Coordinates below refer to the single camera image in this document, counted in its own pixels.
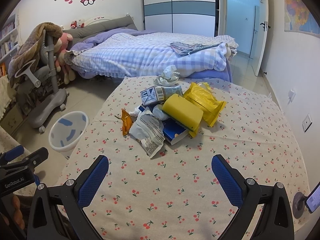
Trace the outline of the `person's left hand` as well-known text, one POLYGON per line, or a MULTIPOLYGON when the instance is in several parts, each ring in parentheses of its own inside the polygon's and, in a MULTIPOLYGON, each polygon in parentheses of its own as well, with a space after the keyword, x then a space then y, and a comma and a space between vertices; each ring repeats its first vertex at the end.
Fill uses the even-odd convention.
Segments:
POLYGON ((14 209, 15 209, 15 212, 14 212, 14 215, 13 215, 13 221, 21 230, 24 230, 25 223, 24 223, 24 220, 23 220, 22 212, 20 210, 21 203, 20 203, 19 198, 14 194, 12 195, 11 203, 12 203, 14 209))

